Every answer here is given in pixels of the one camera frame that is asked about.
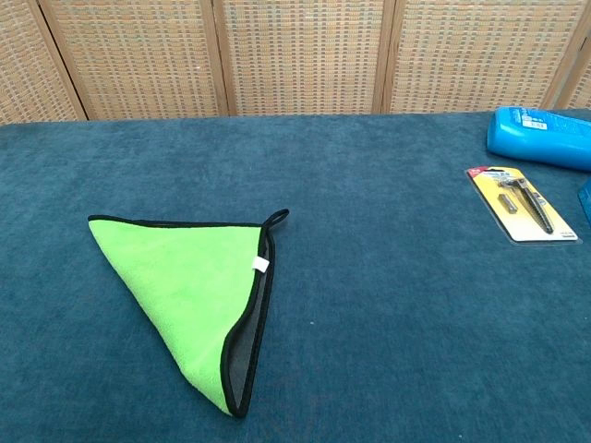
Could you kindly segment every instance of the metal bit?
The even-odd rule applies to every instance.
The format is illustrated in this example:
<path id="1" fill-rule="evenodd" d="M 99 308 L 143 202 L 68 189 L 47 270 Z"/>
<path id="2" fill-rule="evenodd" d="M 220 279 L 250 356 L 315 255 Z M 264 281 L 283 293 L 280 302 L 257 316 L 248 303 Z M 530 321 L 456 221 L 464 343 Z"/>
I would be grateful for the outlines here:
<path id="1" fill-rule="evenodd" d="M 554 232 L 554 228 L 552 227 L 552 223 L 550 221 L 548 214 L 546 213 L 542 205 L 540 205 L 539 200 L 536 198 L 532 190 L 527 185 L 527 180 L 525 180 L 524 178 L 503 180 L 499 183 L 499 186 L 507 186 L 519 189 L 525 202 L 529 205 L 531 210 L 537 215 L 537 217 L 541 221 L 542 228 L 544 229 L 544 231 L 546 233 Z"/>
<path id="2" fill-rule="evenodd" d="M 517 212 L 517 207 L 513 203 L 513 200 L 511 200 L 511 198 L 507 194 L 499 194 L 499 201 L 510 214 L 514 214 L 515 212 Z"/>

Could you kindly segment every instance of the carpeted surface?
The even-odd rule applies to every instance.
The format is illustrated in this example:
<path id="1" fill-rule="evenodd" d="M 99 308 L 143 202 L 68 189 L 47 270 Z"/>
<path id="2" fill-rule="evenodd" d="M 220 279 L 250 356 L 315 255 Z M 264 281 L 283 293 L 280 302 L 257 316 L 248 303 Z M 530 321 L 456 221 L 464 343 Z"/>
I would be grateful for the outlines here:
<path id="1" fill-rule="evenodd" d="M 591 119 L 591 112 L 570 112 Z M 490 114 L 0 128 L 4 441 L 591 441 L 582 173 L 488 155 Z M 516 166 L 582 237 L 515 246 L 464 170 Z M 87 216 L 263 222 L 250 411 L 191 388 Z"/>

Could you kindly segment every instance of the white towel tag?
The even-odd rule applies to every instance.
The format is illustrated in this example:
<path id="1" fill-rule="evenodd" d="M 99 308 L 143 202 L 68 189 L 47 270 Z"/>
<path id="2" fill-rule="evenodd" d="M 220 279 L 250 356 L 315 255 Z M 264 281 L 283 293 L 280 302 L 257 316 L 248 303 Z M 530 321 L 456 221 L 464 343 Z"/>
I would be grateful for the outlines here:
<path id="1" fill-rule="evenodd" d="M 252 260 L 252 269 L 257 269 L 263 274 L 267 271 L 268 267 L 269 260 L 265 260 L 263 257 L 255 257 L 254 260 Z"/>

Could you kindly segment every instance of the blue container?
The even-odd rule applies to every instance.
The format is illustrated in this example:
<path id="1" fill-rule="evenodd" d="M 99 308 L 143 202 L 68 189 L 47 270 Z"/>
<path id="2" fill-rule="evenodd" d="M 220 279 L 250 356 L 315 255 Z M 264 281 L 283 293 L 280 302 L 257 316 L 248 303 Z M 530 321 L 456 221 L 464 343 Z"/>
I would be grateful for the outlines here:
<path id="1" fill-rule="evenodd" d="M 591 224 L 591 180 L 588 180 L 585 186 L 579 191 L 579 199 L 581 200 L 589 224 Z"/>
<path id="2" fill-rule="evenodd" d="M 529 108 L 499 108 L 487 149 L 521 160 L 591 171 L 591 122 Z"/>

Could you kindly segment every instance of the packaged tool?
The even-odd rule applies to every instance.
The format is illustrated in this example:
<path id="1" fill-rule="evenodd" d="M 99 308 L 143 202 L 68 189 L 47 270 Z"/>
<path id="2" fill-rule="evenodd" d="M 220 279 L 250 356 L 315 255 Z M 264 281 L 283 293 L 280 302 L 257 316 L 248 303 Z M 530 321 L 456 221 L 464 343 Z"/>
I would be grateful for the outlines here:
<path id="1" fill-rule="evenodd" d="M 518 169 L 480 166 L 466 171 L 509 238 L 521 243 L 577 243 L 579 238 Z"/>

